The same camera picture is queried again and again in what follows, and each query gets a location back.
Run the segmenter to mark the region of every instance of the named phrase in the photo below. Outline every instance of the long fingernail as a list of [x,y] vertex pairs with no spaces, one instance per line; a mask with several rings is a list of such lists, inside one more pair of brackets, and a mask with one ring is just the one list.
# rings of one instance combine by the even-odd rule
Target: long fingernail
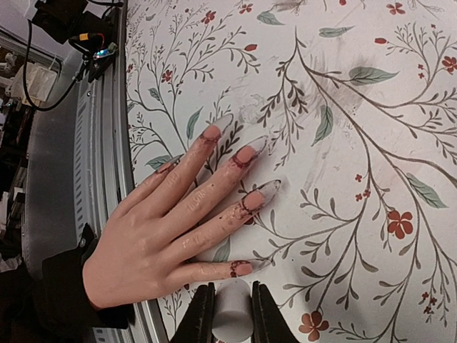
[[254,273],[257,273],[272,265],[269,259],[250,259],[249,263],[251,264]]
[[253,267],[249,261],[234,261],[230,266],[231,277],[244,277],[253,272]]
[[227,114],[217,119],[206,128],[201,137],[207,141],[218,141],[233,121],[233,114]]
[[244,209],[249,213],[262,209],[274,198],[280,187],[281,181],[274,180],[261,185],[258,189],[254,189],[241,201]]
[[235,156],[232,157],[232,161],[240,168],[247,168],[265,150],[267,142],[268,136],[254,139],[239,149]]
[[162,174],[164,172],[167,172],[171,167],[176,166],[178,164],[178,161],[181,159],[182,156],[184,156],[184,155],[181,154],[179,156],[175,156],[172,159],[170,159],[169,161],[167,161],[166,163],[164,163],[164,165],[161,166],[157,170],[157,174]]

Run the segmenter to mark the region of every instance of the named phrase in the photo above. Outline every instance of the black sleeve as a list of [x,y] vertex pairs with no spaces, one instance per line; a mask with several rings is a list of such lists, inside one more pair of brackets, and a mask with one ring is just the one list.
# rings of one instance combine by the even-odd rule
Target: black sleeve
[[88,327],[126,329],[129,325],[132,305],[96,312],[86,296],[82,257],[93,240],[86,226],[81,239],[85,244],[43,262],[43,279],[33,290],[34,307],[41,325],[56,334],[73,337]]

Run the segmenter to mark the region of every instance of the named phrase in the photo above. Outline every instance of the wrist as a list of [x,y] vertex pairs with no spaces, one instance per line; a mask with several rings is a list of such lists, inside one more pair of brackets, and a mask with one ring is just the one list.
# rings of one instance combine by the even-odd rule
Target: wrist
[[91,306],[96,310],[107,308],[103,304],[103,298],[100,290],[100,279],[94,271],[94,266],[89,258],[83,266],[83,284],[86,291],[86,296],[89,299]]

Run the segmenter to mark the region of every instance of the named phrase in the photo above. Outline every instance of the pink nail polish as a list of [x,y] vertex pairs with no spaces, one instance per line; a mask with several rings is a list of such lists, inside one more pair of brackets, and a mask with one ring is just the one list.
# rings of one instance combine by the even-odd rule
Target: pink nail polish
[[241,200],[243,208],[249,214],[257,212],[264,208],[274,198],[280,187],[281,181],[274,180],[254,189]]
[[201,134],[201,137],[207,141],[218,141],[233,121],[233,114],[222,116]]
[[268,136],[254,139],[252,142],[239,149],[232,157],[232,161],[235,162],[239,168],[247,168],[265,150],[267,142]]
[[234,261],[230,266],[231,277],[243,277],[251,274],[253,267],[249,261]]

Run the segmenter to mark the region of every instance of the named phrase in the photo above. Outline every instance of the red flower print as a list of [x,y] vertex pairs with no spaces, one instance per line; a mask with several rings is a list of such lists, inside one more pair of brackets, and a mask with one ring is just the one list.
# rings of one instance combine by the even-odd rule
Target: red flower print
[[162,82],[170,82],[171,77],[173,76],[173,72],[171,70],[167,70],[164,72],[164,75],[162,75]]
[[246,51],[254,51],[255,49],[257,49],[257,44],[249,44],[244,48]]
[[403,7],[403,4],[400,4],[399,2],[396,2],[395,5],[387,5],[386,6],[388,9],[390,9],[389,12],[391,12],[391,14],[395,15],[395,14],[405,14],[405,11],[403,9],[401,9],[401,7]]
[[249,4],[249,5],[245,5],[245,4],[244,4],[244,5],[241,7],[240,14],[243,14],[244,12],[249,13],[250,11],[252,11],[252,6],[253,6],[253,4]]
[[409,222],[413,215],[410,212],[405,212],[400,217],[398,211],[392,211],[388,213],[387,217],[391,220],[387,231],[391,234],[395,233],[398,239],[405,238],[405,234],[413,233],[413,225]]
[[201,20],[202,23],[209,24],[210,21],[214,20],[216,18],[216,11],[208,11],[205,15],[205,17]]
[[444,60],[441,63],[443,63],[446,70],[451,75],[454,70],[457,70],[457,59],[455,57],[444,56]]
[[308,341],[310,342],[317,341],[321,337],[319,331],[326,331],[329,327],[326,320],[322,322],[322,314],[319,311],[314,311],[311,315],[305,313],[301,316],[301,322],[303,325],[300,325],[298,330],[303,334],[309,334]]
[[385,39],[385,38],[375,38],[374,42],[376,44],[385,44],[385,43],[387,43],[387,39]]

